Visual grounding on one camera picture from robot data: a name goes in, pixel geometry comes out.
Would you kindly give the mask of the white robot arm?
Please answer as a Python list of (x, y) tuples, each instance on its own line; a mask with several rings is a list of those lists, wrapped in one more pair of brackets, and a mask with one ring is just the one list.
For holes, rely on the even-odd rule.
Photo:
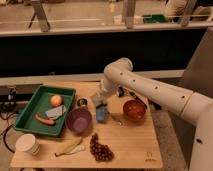
[(189, 171), (213, 171), (213, 98), (189, 89), (139, 76), (128, 58), (104, 68), (100, 96), (111, 96), (119, 85), (140, 93), (196, 127)]

